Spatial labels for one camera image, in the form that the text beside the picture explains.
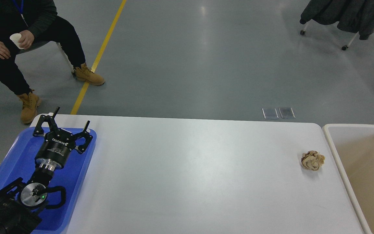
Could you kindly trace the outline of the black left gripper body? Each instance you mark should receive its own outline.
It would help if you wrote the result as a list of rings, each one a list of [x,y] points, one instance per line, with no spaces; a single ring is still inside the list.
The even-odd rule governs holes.
[[[37,168],[64,168],[71,151],[77,146],[77,135],[65,129],[60,129],[58,133],[50,131],[45,134],[43,128],[36,127],[34,136],[44,137],[34,159]]]

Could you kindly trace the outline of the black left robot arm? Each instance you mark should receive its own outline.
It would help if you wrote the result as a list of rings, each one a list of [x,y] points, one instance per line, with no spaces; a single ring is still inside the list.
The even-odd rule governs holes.
[[[22,131],[0,166],[0,234],[60,234],[68,226],[96,133],[60,128],[56,112]]]

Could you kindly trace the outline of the person's left hand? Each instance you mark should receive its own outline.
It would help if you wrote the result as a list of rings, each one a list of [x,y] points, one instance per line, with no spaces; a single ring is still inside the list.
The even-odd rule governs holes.
[[[22,49],[29,49],[34,42],[34,35],[29,30],[21,31],[20,34],[19,47]]]

